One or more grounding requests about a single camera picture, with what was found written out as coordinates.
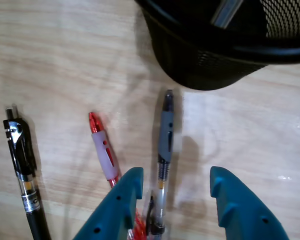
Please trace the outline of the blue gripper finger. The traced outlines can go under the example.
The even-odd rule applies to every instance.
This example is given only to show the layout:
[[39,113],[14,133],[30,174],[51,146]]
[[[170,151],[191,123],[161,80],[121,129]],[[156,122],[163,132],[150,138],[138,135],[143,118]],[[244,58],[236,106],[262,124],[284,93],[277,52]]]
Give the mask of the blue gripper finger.
[[226,168],[210,169],[210,195],[216,199],[218,225],[227,240],[287,240],[270,209]]
[[144,169],[128,170],[101,201],[75,240],[126,240],[134,228],[136,203],[143,196]]

